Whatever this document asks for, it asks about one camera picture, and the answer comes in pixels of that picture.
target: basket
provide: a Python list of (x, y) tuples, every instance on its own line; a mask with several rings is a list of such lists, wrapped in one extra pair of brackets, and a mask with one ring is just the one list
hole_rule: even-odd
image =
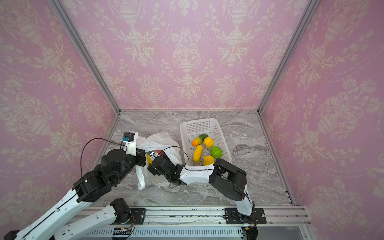
[(226, 160), (227, 162), (232, 161), (232, 157), (229, 153), (223, 132), (221, 131), (220, 125), (215, 118), (205, 118), (183, 122), (180, 124), (180, 133), (183, 149), (189, 158), (187, 165), (203, 166), (203, 158), (205, 156), (211, 155), (210, 149), (203, 144), (203, 154), (201, 155), (200, 161), (193, 161), (193, 155), (196, 147), (192, 146), (192, 141), (203, 133), (211, 137), (214, 140), (214, 145), (218, 146), (223, 151), (223, 155), (221, 156), (222, 159)]

